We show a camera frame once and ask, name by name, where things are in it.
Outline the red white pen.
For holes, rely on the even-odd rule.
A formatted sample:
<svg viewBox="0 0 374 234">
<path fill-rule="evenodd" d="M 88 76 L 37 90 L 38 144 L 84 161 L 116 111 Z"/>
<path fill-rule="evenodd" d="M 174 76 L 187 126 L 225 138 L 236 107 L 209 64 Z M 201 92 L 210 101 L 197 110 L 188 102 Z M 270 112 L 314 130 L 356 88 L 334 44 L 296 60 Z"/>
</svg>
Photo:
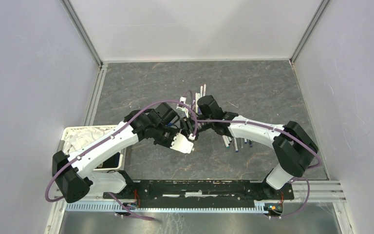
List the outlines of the red white pen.
<svg viewBox="0 0 374 234">
<path fill-rule="evenodd" d="M 201 85 L 201 86 L 200 86 L 200 97 L 202 97 L 202 96 L 203 96 L 203 91 L 204 91 L 204 86 L 203 86 L 203 85 Z"/>
</svg>

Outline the teal capped white pen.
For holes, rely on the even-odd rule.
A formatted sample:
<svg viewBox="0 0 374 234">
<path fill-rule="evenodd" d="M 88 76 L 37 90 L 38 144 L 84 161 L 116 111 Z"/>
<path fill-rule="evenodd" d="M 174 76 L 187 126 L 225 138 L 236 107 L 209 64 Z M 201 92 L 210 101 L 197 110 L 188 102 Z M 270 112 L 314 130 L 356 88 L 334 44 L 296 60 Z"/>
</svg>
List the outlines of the teal capped white pen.
<svg viewBox="0 0 374 234">
<path fill-rule="evenodd" d="M 222 136 L 222 138 L 223 138 L 225 147 L 230 148 L 230 141 L 229 141 L 228 137 L 227 136 Z"/>
</svg>

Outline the blue transparent pen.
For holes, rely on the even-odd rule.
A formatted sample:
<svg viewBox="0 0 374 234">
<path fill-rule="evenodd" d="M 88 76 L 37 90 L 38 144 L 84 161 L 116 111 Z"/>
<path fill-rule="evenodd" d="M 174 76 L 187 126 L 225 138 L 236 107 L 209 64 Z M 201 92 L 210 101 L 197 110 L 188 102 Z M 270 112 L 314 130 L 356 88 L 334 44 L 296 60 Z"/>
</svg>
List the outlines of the blue transparent pen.
<svg viewBox="0 0 374 234">
<path fill-rule="evenodd" d="M 238 139 L 236 137 L 233 138 L 233 142 L 234 142 L 234 149 L 235 149 L 235 152 L 238 153 L 239 152 L 239 147 L 238 147 Z"/>
</svg>

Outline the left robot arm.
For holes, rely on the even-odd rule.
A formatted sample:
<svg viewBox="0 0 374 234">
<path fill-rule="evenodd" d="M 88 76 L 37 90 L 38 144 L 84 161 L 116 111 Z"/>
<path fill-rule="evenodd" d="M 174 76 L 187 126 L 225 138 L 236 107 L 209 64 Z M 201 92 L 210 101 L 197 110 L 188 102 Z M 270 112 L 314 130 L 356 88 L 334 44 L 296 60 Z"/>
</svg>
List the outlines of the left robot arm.
<svg viewBox="0 0 374 234">
<path fill-rule="evenodd" d="M 132 111 L 124 121 L 89 145 L 68 155 L 63 151 L 55 153 L 50 183 L 56 183 L 61 198 L 67 203 L 77 202 L 89 193 L 111 192 L 129 198 L 133 185 L 125 173 L 100 173 L 95 168 L 146 138 L 153 138 L 156 143 L 169 148 L 177 134 L 169 123 L 179 118 L 167 103 L 161 103 L 155 109 Z"/>
</svg>

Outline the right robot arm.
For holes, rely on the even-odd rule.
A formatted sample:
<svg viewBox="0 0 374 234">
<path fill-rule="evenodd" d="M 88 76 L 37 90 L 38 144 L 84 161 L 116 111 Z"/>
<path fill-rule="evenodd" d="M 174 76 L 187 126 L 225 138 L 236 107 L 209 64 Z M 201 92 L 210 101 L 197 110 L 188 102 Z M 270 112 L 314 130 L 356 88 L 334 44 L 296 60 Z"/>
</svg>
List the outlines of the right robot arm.
<svg viewBox="0 0 374 234">
<path fill-rule="evenodd" d="M 318 147 L 296 122 L 270 124 L 223 111 L 213 96 L 203 96 L 196 107 L 185 103 L 181 97 L 177 109 L 188 112 L 185 129 L 187 137 L 196 140 L 200 131 L 212 129 L 218 135 L 256 142 L 274 150 L 278 165 L 266 176 L 262 194 L 276 198 L 282 187 L 301 178 L 306 170 L 321 165 Z"/>
</svg>

